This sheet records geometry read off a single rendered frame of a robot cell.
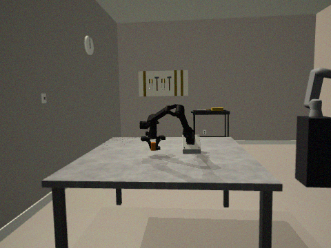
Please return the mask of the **orange knob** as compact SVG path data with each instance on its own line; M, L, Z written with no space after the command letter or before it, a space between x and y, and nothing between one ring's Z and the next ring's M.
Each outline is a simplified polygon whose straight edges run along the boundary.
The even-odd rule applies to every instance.
M151 142L151 151L155 151L155 150L156 150L156 143Z

